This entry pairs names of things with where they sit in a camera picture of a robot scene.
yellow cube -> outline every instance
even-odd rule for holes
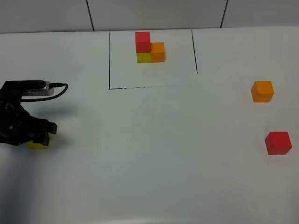
[[[137,63],[150,63],[150,53],[137,53]]]
[[[31,148],[31,149],[48,149],[49,148],[49,146],[44,146],[41,143],[34,143],[33,141],[27,142],[27,146],[29,146],[29,148]]]

stacked cubes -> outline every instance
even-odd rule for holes
[[[136,32],[135,42],[138,63],[165,62],[164,43],[151,43],[149,32]]]

black cable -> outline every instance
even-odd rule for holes
[[[8,98],[1,98],[0,97],[0,101],[7,101],[7,102],[22,102],[22,103],[26,103],[26,102],[41,102],[41,101],[48,101],[48,100],[52,100],[52,99],[56,99],[60,96],[62,96],[68,89],[69,85],[66,83],[51,83],[49,85],[49,88],[57,88],[57,87],[62,87],[65,86],[64,90],[61,91],[61,93],[53,96],[53,97],[47,97],[47,98],[38,98],[38,99],[21,99],[21,100],[17,100],[17,99],[8,99]]]
[[[48,101],[48,100],[56,99],[56,98],[62,96],[67,91],[67,89],[69,88],[69,85],[66,84],[66,83],[51,83],[49,85],[50,89],[56,88],[56,87],[62,87],[62,86],[65,86],[64,90],[62,90],[59,94],[57,94],[57,95],[55,95],[53,97],[38,98],[38,99],[21,99],[20,102],[21,103],[25,103],[25,102],[41,102],[41,101]]]

red cube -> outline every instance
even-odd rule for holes
[[[136,53],[150,53],[150,33],[136,32]]]
[[[269,155],[285,155],[292,148],[288,132],[270,132],[265,142]]]

orange cube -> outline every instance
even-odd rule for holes
[[[165,47],[163,42],[151,43],[151,62],[165,62]]]
[[[255,81],[251,89],[253,102],[267,103],[270,102],[274,90],[271,81]]]

